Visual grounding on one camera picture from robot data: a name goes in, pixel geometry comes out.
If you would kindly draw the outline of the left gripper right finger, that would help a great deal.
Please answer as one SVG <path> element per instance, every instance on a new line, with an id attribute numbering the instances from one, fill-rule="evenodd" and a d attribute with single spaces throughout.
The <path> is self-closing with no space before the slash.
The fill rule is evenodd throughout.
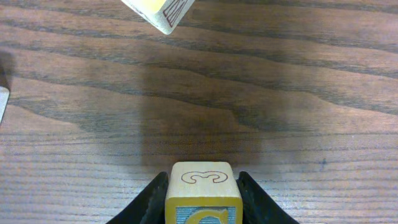
<path id="1" fill-rule="evenodd" d="M 299 224 L 245 171 L 237 179 L 243 200 L 243 224 Z"/>

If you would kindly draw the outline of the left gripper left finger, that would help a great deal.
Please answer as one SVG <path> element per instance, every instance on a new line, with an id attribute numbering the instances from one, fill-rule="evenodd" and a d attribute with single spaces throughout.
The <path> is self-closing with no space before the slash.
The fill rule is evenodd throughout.
<path id="1" fill-rule="evenodd" d="M 107 224 L 165 224 L 165 197 L 168 186 L 168 174 L 160 172 Z"/>

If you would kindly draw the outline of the yellow C block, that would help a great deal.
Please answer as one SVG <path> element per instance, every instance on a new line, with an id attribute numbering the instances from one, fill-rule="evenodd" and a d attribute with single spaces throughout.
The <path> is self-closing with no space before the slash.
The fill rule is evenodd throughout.
<path id="1" fill-rule="evenodd" d="M 243 200 L 227 162 L 177 162 L 165 198 L 165 222 L 243 222 Z"/>

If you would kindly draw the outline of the green R block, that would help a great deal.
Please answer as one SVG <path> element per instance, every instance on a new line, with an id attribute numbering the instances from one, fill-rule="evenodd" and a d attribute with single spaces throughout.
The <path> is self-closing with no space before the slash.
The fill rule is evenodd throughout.
<path id="1" fill-rule="evenodd" d="M 2 118 L 6 110 L 9 94 L 10 91 L 6 87 L 3 86 L 0 87 L 0 123 L 2 122 Z"/>

